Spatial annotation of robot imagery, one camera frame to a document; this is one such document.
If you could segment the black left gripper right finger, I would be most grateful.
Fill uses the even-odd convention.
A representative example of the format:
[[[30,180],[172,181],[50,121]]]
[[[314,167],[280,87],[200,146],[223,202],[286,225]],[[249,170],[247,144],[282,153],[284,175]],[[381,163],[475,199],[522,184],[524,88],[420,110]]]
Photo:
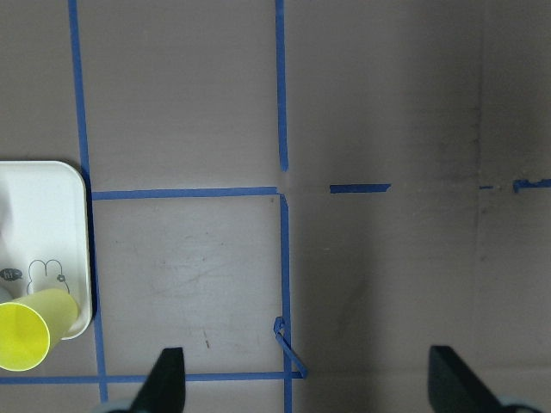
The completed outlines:
[[[500,412],[502,404],[450,347],[429,351],[429,402],[434,412]]]

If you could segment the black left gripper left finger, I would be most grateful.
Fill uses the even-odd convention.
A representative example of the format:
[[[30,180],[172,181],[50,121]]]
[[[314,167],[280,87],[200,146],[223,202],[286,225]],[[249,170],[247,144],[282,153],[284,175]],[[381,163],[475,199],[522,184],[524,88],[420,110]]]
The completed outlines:
[[[185,383],[183,348],[164,348],[131,403],[130,411],[183,412]]]

